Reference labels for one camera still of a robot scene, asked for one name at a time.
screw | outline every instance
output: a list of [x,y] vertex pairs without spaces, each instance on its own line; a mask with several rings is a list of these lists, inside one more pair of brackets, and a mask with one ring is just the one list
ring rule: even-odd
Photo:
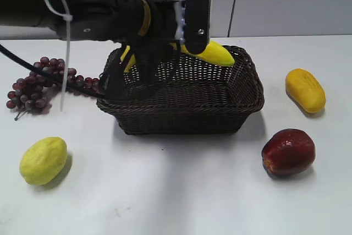
[[204,29],[199,29],[198,30],[198,35],[202,36],[202,35],[204,35],[204,33],[205,33]]

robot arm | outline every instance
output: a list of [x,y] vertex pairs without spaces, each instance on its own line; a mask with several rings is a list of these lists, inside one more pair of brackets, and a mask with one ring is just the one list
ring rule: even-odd
[[[55,10],[64,13],[61,0],[49,1]],[[193,54],[204,51],[209,42],[211,0],[66,1],[73,16],[71,39],[127,43],[133,47],[141,79],[147,84],[153,83],[156,68],[170,48],[170,40],[177,43],[178,52],[180,44],[184,44]],[[51,13],[44,0],[2,0],[1,6],[0,25],[48,27],[59,39],[65,40],[66,22]],[[31,68],[4,47],[0,48],[0,52],[12,60]],[[118,78],[121,67],[114,65],[118,73],[112,76]],[[117,86],[108,88],[106,93],[117,94]]]

zip tie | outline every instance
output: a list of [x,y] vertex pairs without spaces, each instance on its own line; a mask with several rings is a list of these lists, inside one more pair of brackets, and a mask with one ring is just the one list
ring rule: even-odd
[[65,92],[66,92],[66,87],[67,87],[67,75],[68,75],[68,65],[69,65],[69,60],[70,60],[70,42],[71,42],[71,21],[73,19],[72,15],[70,14],[69,7],[67,5],[66,0],[61,0],[64,9],[65,9],[65,14],[57,12],[55,9],[50,4],[49,0],[44,0],[46,6],[48,9],[54,13],[55,15],[61,16],[65,21],[66,21],[66,59],[65,59],[65,70],[64,70],[64,77],[63,77],[63,82],[62,82],[62,89],[61,89],[61,98],[60,98],[60,111],[63,110],[63,105],[64,105],[64,97],[65,97]]

mango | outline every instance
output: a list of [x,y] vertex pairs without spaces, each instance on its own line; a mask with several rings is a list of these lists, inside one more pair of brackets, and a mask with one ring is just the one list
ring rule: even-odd
[[325,92],[318,80],[308,71],[294,69],[285,80],[286,91],[306,112],[317,113],[326,103]]

grape stem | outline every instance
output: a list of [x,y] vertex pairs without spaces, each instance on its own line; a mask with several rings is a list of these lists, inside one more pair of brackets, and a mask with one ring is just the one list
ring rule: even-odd
[[21,113],[22,113],[22,116],[23,116],[26,112],[27,111],[26,111],[25,107],[21,108],[20,112],[18,112],[17,116],[15,117],[15,121],[18,121],[18,119],[20,118]]

